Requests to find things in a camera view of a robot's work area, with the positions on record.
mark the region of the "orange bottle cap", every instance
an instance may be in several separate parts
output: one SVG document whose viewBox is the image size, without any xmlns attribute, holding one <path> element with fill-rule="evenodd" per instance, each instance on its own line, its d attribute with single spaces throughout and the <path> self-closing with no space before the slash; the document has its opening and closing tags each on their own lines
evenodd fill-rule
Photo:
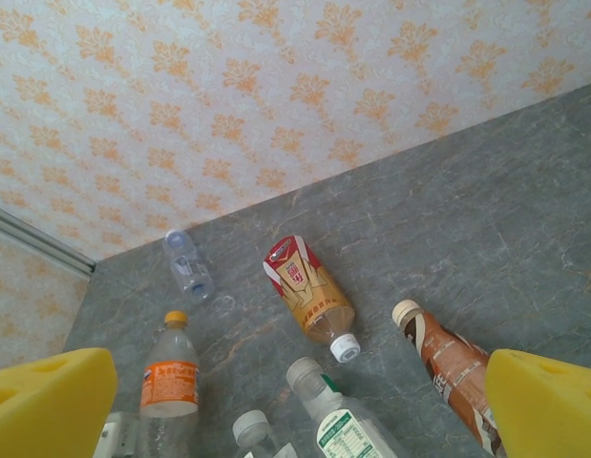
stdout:
<svg viewBox="0 0 591 458">
<path fill-rule="evenodd" d="M 173 310 L 171 312 L 168 312 L 168 314 L 165 316 L 165 320 L 166 323 L 168 322 L 182 322 L 187 324 L 187 314 L 184 312 L 181 312 L 180 310 Z"/>
</svg>

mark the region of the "milk tea bottle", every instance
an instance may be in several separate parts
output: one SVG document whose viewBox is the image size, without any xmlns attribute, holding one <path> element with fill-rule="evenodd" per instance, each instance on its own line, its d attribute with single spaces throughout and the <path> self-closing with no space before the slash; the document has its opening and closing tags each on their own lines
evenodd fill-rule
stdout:
<svg viewBox="0 0 591 458">
<path fill-rule="evenodd" d="M 416 347 L 433 385 L 486 451 L 506 456 L 486 399 L 488 354 L 443 327 L 414 301 L 401 301 L 392 319 Z"/>
<path fill-rule="evenodd" d="M 340 363 L 356 358 L 361 346 L 349 331 L 354 309 L 301 237 L 276 243 L 264 270 L 309 339 L 328 345 Z"/>
</svg>

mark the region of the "marble surface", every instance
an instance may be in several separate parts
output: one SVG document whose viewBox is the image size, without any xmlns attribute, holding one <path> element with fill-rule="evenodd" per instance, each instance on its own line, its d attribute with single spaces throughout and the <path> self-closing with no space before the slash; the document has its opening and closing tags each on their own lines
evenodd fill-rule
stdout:
<svg viewBox="0 0 591 458">
<path fill-rule="evenodd" d="M 363 352 L 350 364 L 304 338 L 265 277 L 266 251 L 292 233 L 357 310 Z M 153 331 L 165 312 L 183 309 L 201 357 L 199 456 L 232 456 L 232 423 L 253 408 L 312 456 L 313 425 L 285 381 L 302 356 L 316 358 L 412 456 L 485 456 L 390 312 L 412 298 L 488 350 L 591 367 L 591 85 L 190 234 L 218 287 L 207 305 L 179 294 L 158 242 L 97 267 L 66 348 L 113 352 L 114 410 L 137 410 Z"/>
</svg>

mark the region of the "bottle cap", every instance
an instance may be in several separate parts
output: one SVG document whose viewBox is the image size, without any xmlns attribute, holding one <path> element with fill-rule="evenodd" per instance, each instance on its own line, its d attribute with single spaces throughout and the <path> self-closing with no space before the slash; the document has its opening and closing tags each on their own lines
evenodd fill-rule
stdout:
<svg viewBox="0 0 591 458">
<path fill-rule="evenodd" d="M 304 358 L 300 358 L 295 363 L 291 365 L 291 367 L 286 372 L 286 382 L 293 389 L 295 382 L 300 376 L 306 374 L 310 370 L 319 369 L 323 371 L 323 368 L 320 364 L 316 362 L 313 358 L 309 358 L 308 356 L 304 356 Z"/>
<path fill-rule="evenodd" d="M 169 230 L 164 239 L 170 248 L 178 248 L 184 244 L 184 234 L 175 229 Z"/>
<path fill-rule="evenodd" d="M 329 347 L 331 353 L 338 363 L 347 363 L 359 356 L 361 345 L 353 334 L 344 334 L 331 343 Z"/>
<path fill-rule="evenodd" d="M 234 426 L 231 428 L 234 433 L 234 439 L 236 439 L 236 444 L 239 445 L 238 439 L 246 429 L 258 424 L 269 425 L 267 417 L 265 417 L 265 414 L 260 410 L 250 410 L 244 415 L 241 415 L 240 418 L 234 422 Z"/>
<path fill-rule="evenodd" d="M 173 310 L 171 312 L 168 312 L 167 315 L 165 316 L 165 323 L 169 323 L 169 322 L 182 322 L 187 324 L 187 314 L 184 312 L 181 312 L 180 310 Z"/>
<path fill-rule="evenodd" d="M 420 305 L 410 299 L 405 299 L 392 309 L 392 320 L 397 326 L 401 327 L 401 321 L 409 312 L 415 309 L 420 309 Z"/>
</svg>

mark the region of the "empty water bottle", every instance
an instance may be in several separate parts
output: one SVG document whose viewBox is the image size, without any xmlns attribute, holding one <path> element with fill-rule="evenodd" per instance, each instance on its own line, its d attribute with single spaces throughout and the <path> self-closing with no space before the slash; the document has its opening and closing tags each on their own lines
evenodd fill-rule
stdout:
<svg viewBox="0 0 591 458">
<path fill-rule="evenodd" d="M 169 231 L 163 239 L 163 249 L 170 262 L 170 270 L 180 291 L 194 303 L 201 303 L 215 292 L 208 269 L 191 238 L 181 231 Z"/>
</svg>

